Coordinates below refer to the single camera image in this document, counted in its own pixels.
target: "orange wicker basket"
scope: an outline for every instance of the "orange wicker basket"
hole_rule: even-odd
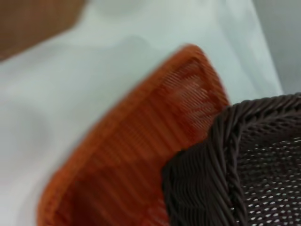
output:
[[[202,51],[184,47],[102,119],[52,177],[39,226],[163,226],[160,170],[229,105]]]

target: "brown surface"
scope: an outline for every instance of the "brown surface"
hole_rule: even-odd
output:
[[[301,226],[301,94],[244,101],[163,170],[171,225]]]
[[[202,51],[185,47],[97,123],[52,177],[38,225],[166,225],[161,167],[202,141],[228,104]]]
[[[0,61],[71,27],[84,0],[0,0]]]

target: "basket weave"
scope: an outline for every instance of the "basket weave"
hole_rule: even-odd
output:
[[[162,170],[172,226],[301,226],[301,94],[244,101]]]
[[[185,47],[109,112],[53,176],[38,225],[167,225],[160,170],[202,141],[225,105],[202,51]]]

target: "dark brown rattan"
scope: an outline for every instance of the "dark brown rattan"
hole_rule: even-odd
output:
[[[227,107],[162,170],[171,226],[301,226],[301,94]]]

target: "white fabric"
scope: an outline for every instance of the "white fabric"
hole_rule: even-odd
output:
[[[34,226],[47,180],[91,125],[184,43],[206,52],[233,103],[282,93],[250,1],[117,1],[0,65],[0,226]]]

